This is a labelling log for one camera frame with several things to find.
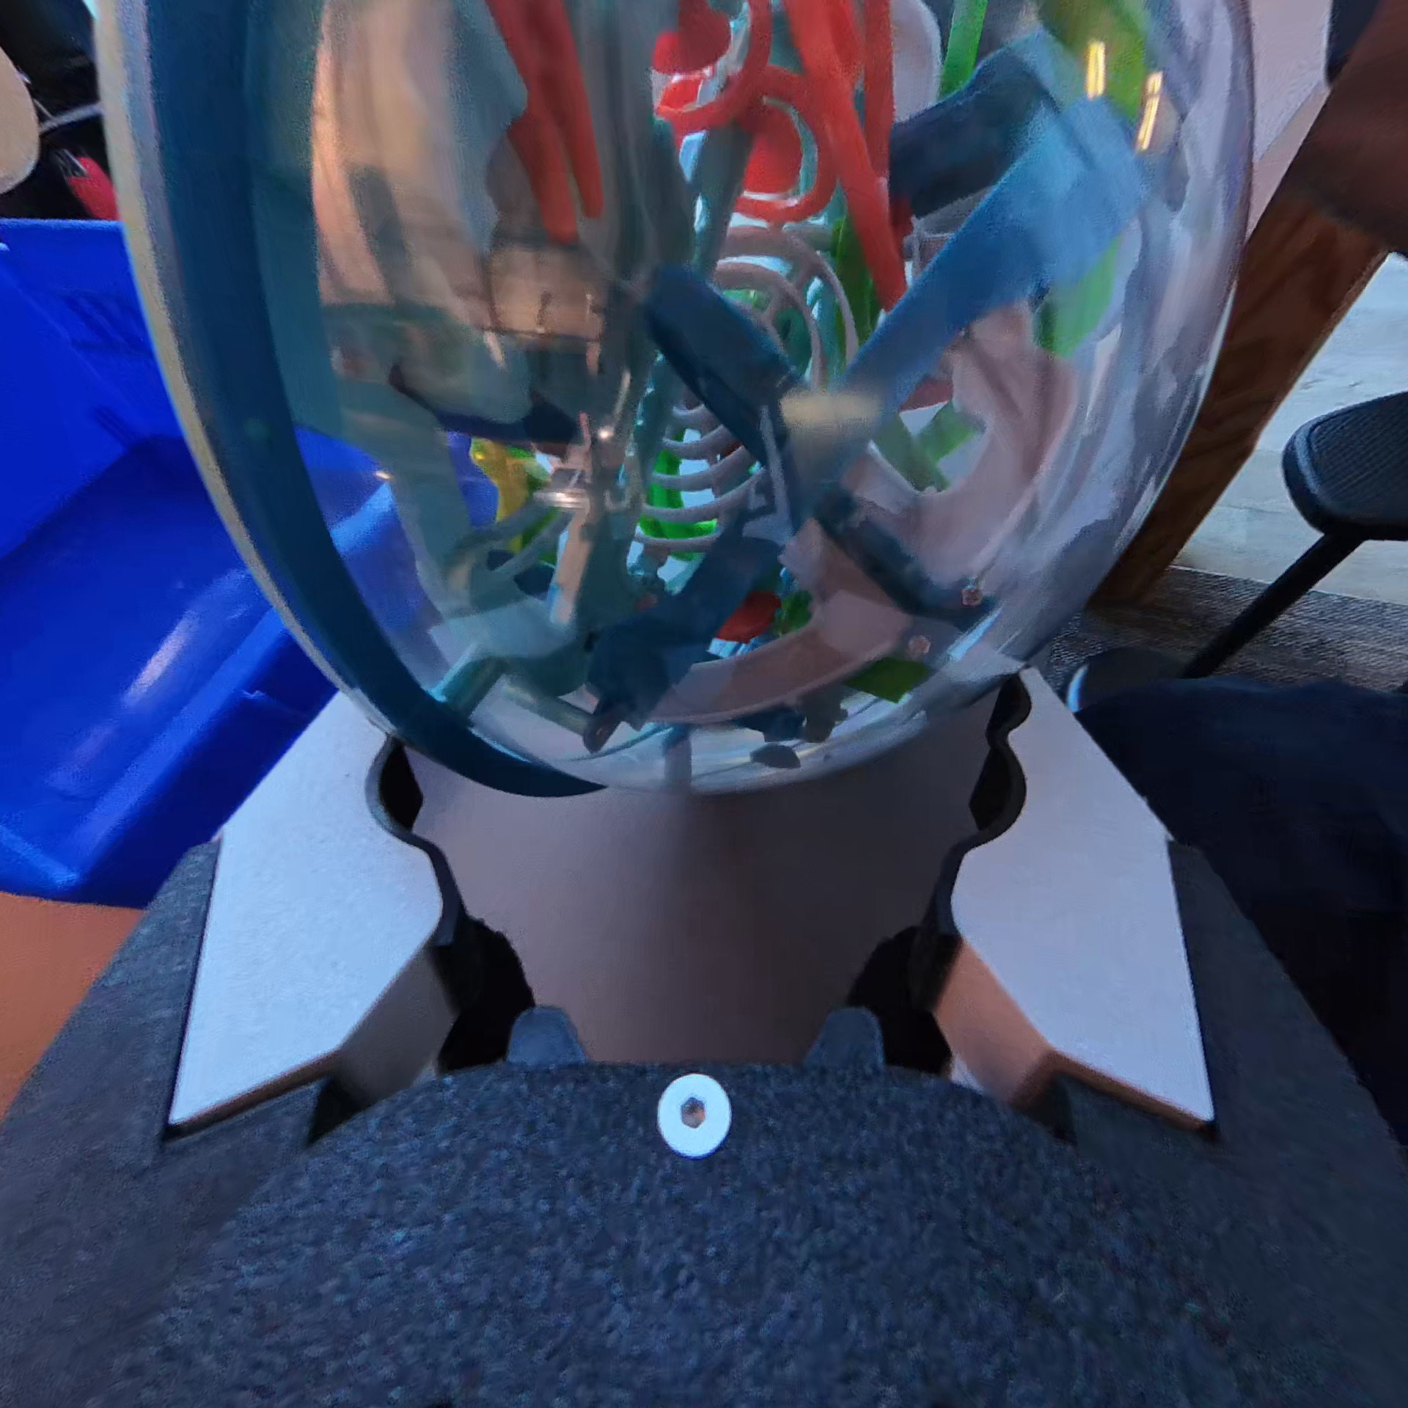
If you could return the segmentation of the large blue plastic bin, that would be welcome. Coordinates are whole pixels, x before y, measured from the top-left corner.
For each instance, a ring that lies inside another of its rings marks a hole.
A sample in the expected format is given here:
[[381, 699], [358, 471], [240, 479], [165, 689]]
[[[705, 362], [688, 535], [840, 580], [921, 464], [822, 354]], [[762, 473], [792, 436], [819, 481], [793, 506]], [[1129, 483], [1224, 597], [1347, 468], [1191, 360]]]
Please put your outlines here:
[[332, 687], [207, 494], [118, 223], [6, 220], [2, 888], [145, 907]]

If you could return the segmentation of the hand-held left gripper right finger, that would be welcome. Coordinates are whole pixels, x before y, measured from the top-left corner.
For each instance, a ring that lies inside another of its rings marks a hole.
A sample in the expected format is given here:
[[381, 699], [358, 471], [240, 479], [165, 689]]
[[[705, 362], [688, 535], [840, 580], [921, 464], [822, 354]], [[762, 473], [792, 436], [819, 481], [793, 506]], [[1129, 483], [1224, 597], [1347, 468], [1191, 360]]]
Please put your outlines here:
[[1000, 687], [981, 739], [974, 828], [912, 950], [951, 1078], [1015, 1110], [1068, 1078], [1211, 1126], [1167, 828], [1036, 672]]

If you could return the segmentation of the black padded chair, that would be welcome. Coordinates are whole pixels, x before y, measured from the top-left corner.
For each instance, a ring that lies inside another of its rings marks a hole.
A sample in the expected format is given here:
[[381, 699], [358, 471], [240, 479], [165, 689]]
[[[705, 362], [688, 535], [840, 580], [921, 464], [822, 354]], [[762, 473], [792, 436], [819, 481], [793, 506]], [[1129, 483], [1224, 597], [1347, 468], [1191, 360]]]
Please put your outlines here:
[[1320, 416], [1285, 446], [1283, 479], [1320, 536], [1182, 669], [1216, 674], [1360, 546], [1407, 541], [1407, 392]]

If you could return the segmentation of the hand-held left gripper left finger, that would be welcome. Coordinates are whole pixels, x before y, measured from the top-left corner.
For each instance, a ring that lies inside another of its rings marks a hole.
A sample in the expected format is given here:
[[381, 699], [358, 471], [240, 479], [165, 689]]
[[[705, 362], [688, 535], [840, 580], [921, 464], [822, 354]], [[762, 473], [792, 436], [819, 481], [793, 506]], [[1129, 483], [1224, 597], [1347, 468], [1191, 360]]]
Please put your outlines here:
[[435, 954], [462, 905], [383, 805], [398, 756], [337, 696], [222, 828], [173, 1133], [327, 1079], [366, 1108], [435, 1064], [458, 1011]]

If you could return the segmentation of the clear plastic maze ball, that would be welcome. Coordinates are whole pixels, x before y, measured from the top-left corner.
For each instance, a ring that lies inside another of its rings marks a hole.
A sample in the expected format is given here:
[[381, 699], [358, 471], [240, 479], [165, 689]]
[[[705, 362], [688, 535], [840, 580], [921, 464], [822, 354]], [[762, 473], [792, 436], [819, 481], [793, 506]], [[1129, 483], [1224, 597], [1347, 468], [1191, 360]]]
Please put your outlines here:
[[1169, 481], [1244, 3], [98, 3], [223, 528], [388, 734], [730, 794], [1023, 672]]

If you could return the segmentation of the person's dark trousers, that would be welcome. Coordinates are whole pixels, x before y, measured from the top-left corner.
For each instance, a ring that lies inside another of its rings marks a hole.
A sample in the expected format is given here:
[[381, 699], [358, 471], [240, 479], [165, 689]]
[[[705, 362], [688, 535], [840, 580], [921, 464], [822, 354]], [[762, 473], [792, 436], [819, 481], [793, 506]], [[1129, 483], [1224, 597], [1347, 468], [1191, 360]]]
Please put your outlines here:
[[1166, 679], [1077, 717], [1197, 850], [1407, 1143], [1407, 696]]

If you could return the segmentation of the wooden post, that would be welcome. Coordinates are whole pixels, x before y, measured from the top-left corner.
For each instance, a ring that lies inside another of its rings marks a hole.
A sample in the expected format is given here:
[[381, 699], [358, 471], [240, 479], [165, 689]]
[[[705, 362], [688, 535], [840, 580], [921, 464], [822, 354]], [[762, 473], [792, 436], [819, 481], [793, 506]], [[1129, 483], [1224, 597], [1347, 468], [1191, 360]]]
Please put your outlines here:
[[1274, 414], [1400, 246], [1353, 216], [1328, 184], [1350, 176], [1373, 137], [1405, 156], [1405, 80], [1385, 99], [1353, 97], [1348, 72], [1315, 119], [1248, 241], [1209, 392], [1172, 478], [1093, 607], [1142, 603], [1249, 461]]

